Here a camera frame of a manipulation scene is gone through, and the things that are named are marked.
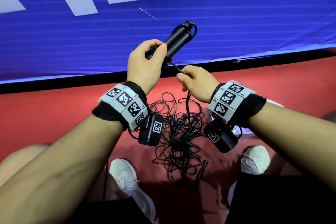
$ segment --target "qr code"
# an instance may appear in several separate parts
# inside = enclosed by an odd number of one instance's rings
[[[236,97],[236,95],[234,95],[234,94],[232,94],[232,93],[230,93],[229,91],[225,91],[224,92],[224,94],[221,96],[221,100],[223,101],[223,102],[225,102],[225,103],[227,103],[228,105],[230,105],[232,102],[233,102],[233,100],[234,100],[234,98]]]
[[[124,92],[118,99],[118,102],[121,103],[123,106],[126,106],[133,100],[126,92]]]
[[[135,117],[141,111],[141,109],[138,104],[134,102],[130,107],[128,107],[128,111],[133,117]]]
[[[215,111],[222,117],[224,117],[227,110],[228,110],[228,107],[219,102],[217,103],[215,107]]]
[[[106,95],[110,96],[110,97],[115,97],[121,90],[117,89],[117,88],[113,88],[111,89],[109,92],[107,92]]]
[[[240,85],[237,85],[237,84],[232,84],[230,87],[229,87],[229,90],[232,90],[234,92],[241,92],[243,89],[245,89],[244,87],[240,86]]]
[[[139,125],[140,122],[142,122],[142,120],[144,119],[144,113],[142,112],[136,119],[135,122],[137,125]]]
[[[208,134],[208,137],[210,138],[210,140],[213,142],[213,143],[216,143],[217,141],[220,140],[220,137],[217,136],[215,133],[211,132],[210,134]]]
[[[153,125],[153,132],[161,133],[162,123],[155,121]]]

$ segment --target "hand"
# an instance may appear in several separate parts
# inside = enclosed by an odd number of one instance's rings
[[[189,90],[198,101],[209,104],[219,81],[201,67],[185,66],[182,72],[185,74],[178,73],[176,75],[177,79],[183,84],[182,91]]]
[[[145,58],[152,45],[160,45],[154,52],[153,57]],[[160,40],[148,40],[140,44],[129,55],[127,64],[127,81],[135,82],[147,95],[157,84],[161,75],[161,66],[167,55],[167,45]]]

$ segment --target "red floor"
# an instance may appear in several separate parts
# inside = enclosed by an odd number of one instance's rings
[[[218,72],[214,76],[220,82],[236,80],[287,108],[321,117],[336,109],[335,67],[336,57],[331,57]],[[32,144],[55,142],[88,116],[96,100],[111,87],[98,85],[0,95],[0,160]],[[170,91],[177,99],[186,95],[176,78],[163,78],[149,94],[148,102],[158,100],[164,91]],[[223,223],[228,213],[227,191],[235,180],[242,151],[250,145],[265,145],[259,139],[241,139],[234,150],[222,154],[206,138],[193,142],[200,145],[202,158],[209,161],[197,191],[192,191],[188,184],[169,184],[164,168],[152,164],[154,148],[139,145],[127,133],[113,151],[111,160],[126,158],[134,164],[142,188],[157,207],[159,223]]]

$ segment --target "black pants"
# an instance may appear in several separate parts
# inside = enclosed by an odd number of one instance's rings
[[[225,223],[334,223],[336,196],[308,176],[266,176],[240,173]],[[132,197],[85,202],[69,223],[150,223]]]

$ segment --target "shoe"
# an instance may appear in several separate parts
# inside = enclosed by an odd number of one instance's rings
[[[116,158],[111,162],[110,174],[119,188],[128,196],[133,197],[145,216],[154,223],[156,210],[153,200],[139,187],[137,174],[132,165],[122,158]]]
[[[247,148],[241,158],[241,171],[252,175],[262,175],[270,165],[271,159],[264,146],[257,145]],[[227,196],[227,201],[231,205],[233,193],[235,191],[237,181],[231,185]]]

